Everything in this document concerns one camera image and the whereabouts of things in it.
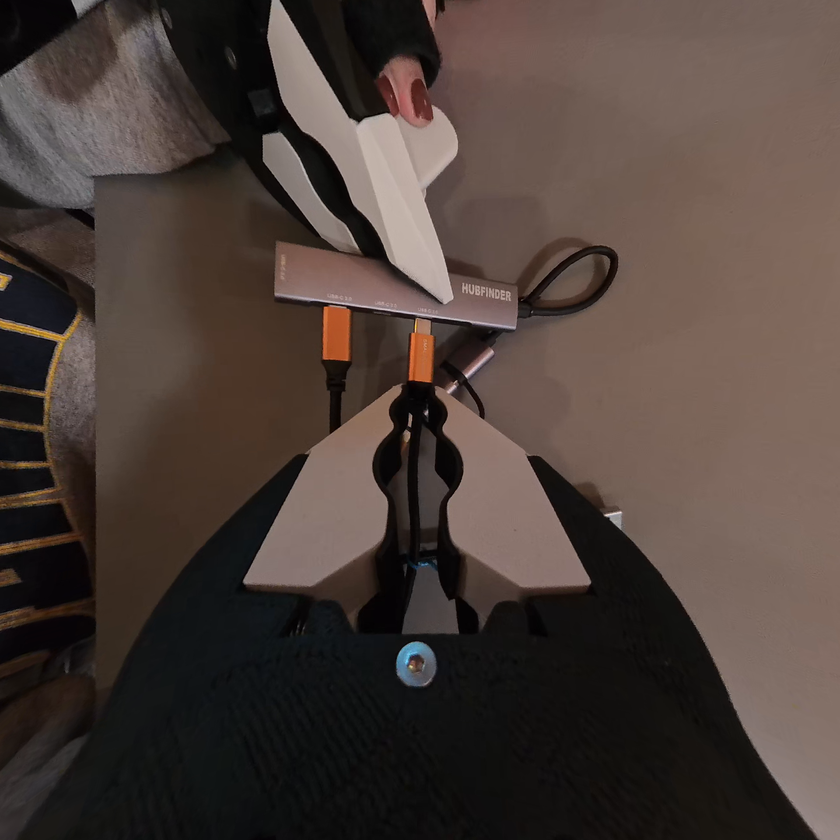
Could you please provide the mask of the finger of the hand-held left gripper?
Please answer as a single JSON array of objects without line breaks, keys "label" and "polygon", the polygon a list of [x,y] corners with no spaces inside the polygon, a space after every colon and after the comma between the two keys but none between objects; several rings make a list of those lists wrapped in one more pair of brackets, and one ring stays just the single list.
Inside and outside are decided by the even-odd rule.
[{"label": "finger of the hand-held left gripper", "polygon": [[260,183],[313,235],[356,256],[387,259],[382,208],[357,140],[328,150],[303,133],[295,143],[282,132],[233,131],[234,148]]},{"label": "finger of the hand-held left gripper", "polygon": [[387,259],[438,301],[454,293],[426,189],[455,158],[455,128],[440,108],[417,128],[389,113],[344,28],[340,2],[271,2],[266,42],[282,132],[307,134],[339,160],[357,140],[383,216]]}]

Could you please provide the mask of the person's left hand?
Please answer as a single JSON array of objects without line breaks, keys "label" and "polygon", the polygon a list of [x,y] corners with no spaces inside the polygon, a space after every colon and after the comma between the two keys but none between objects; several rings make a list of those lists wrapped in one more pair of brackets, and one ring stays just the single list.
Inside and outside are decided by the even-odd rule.
[{"label": "person's left hand", "polygon": [[434,120],[429,97],[442,64],[436,24],[446,1],[344,1],[343,21],[394,117]]}]

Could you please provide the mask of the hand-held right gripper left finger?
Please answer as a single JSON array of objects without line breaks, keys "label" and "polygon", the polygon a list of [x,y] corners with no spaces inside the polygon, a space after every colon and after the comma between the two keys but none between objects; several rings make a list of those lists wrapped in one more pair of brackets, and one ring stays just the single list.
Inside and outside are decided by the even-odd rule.
[{"label": "hand-held right gripper left finger", "polygon": [[407,586],[392,483],[407,425],[398,385],[309,451],[245,574],[247,590],[337,602],[362,632],[402,631]]}]

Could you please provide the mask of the grey usb hub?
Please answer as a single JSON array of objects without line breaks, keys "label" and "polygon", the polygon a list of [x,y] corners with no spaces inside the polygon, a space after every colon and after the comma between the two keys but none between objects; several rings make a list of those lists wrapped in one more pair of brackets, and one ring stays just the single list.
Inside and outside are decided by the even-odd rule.
[{"label": "grey usb hub", "polygon": [[[603,264],[601,278],[592,282],[589,290],[583,291],[573,299],[548,301],[545,294],[552,284],[573,266],[589,259]],[[588,245],[576,250],[562,259],[532,289],[519,298],[518,320],[564,319],[586,311],[603,299],[610,290],[619,265],[617,252],[609,246]],[[461,392],[468,394],[480,418],[486,418],[487,411],[472,381],[495,357],[495,345],[502,334],[500,329],[481,329],[475,332],[437,367],[435,384],[452,396]]]},{"label": "grey usb hub", "polygon": [[442,303],[378,259],[282,242],[276,245],[275,298],[279,301],[503,332],[517,327],[515,286],[460,275],[450,275],[449,281],[454,297]]}]

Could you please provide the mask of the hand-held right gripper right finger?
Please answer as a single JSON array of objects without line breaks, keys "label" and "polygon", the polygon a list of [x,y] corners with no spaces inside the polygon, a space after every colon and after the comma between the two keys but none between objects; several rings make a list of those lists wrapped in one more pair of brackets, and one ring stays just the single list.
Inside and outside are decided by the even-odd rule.
[{"label": "hand-held right gripper right finger", "polygon": [[474,634],[503,602],[591,587],[526,451],[436,387],[429,403],[438,505],[437,573],[458,630]]}]

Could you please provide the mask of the person's left forearm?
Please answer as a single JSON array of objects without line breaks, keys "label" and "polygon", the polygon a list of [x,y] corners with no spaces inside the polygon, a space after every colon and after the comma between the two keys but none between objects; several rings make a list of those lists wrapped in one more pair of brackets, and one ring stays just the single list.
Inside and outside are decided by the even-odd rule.
[{"label": "person's left forearm", "polygon": [[177,170],[229,142],[158,2],[98,2],[1,81],[2,207],[89,209],[99,177]]}]

